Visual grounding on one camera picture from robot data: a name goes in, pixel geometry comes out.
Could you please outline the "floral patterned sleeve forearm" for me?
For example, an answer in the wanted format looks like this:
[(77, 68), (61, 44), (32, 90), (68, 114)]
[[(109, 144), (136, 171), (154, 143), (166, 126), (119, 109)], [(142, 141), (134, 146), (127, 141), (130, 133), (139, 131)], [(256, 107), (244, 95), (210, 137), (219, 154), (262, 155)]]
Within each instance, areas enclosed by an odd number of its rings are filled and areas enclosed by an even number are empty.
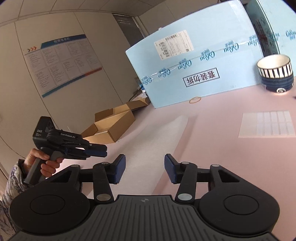
[(23, 168), (25, 160), (19, 159), (9, 175), (6, 189), (1, 200), (1, 240), (9, 240), (16, 229), (9, 215), (11, 202), (21, 193), (29, 189), (29, 186), (23, 182), (27, 176)]

